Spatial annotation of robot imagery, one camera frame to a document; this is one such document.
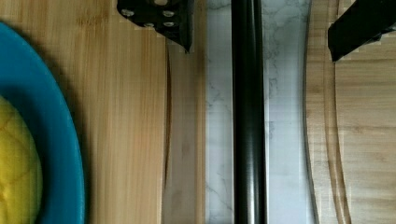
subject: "screw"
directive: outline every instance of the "screw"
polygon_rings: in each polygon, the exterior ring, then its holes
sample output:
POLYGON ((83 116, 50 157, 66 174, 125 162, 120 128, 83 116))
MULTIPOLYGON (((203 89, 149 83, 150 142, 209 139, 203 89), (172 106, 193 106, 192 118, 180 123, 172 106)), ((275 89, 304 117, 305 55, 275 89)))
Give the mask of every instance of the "screw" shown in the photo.
POLYGON ((151 22, 147 22, 144 24, 145 27, 154 27, 154 24, 151 22))
POLYGON ((126 17, 132 17, 133 15, 134 15, 134 12, 132 11, 132 10, 129 10, 129 9, 123 9, 122 11, 121 11, 121 14, 123 15, 123 16, 126 16, 126 17))
POLYGON ((173 17, 173 16, 175 16, 175 12, 169 11, 169 10, 165 10, 165 11, 163 11, 163 15, 165 17, 173 17))
POLYGON ((172 26, 175 25, 175 23, 172 22, 172 21, 166 21, 166 22, 163 23, 163 25, 166 26, 166 27, 172 27, 172 26))

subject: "black pole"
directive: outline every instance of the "black pole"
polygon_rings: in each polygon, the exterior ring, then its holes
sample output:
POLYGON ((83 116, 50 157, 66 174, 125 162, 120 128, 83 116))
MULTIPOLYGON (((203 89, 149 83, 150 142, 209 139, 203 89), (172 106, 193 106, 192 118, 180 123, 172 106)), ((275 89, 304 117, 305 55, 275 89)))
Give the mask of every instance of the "black pole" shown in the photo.
POLYGON ((261 0, 232 0, 235 223, 266 223, 261 0))

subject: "metal holder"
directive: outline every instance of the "metal holder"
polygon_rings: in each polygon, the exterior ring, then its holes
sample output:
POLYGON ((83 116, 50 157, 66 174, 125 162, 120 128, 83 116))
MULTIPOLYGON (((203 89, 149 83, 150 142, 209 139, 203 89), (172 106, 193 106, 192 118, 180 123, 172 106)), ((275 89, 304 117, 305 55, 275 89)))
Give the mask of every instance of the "metal holder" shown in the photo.
POLYGON ((361 45, 395 31, 395 0, 357 0, 330 28, 328 45, 336 62, 361 45))
POLYGON ((190 51, 193 0, 119 0, 117 10, 134 24, 152 27, 190 51))
POLYGON ((232 0, 235 223, 266 223, 261 0, 232 0))

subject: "yellow fruit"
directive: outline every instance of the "yellow fruit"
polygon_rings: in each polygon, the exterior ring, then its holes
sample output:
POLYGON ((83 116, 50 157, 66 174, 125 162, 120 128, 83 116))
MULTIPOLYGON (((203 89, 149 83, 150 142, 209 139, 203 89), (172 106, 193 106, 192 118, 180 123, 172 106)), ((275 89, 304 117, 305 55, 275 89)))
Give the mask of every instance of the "yellow fruit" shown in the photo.
POLYGON ((35 142, 19 112, 0 96, 0 224, 33 224, 42 173, 35 142))

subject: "gray marble veining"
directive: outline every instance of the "gray marble veining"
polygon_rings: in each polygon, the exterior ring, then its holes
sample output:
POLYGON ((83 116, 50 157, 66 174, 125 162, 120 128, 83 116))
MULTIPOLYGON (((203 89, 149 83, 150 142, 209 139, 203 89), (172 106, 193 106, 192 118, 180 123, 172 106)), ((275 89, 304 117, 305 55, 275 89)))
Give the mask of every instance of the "gray marble veining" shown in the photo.
MULTIPOLYGON (((309 0, 262 0, 268 223, 313 223, 303 130, 309 0)), ((233 223, 231 3, 207 2, 206 223, 233 223)))

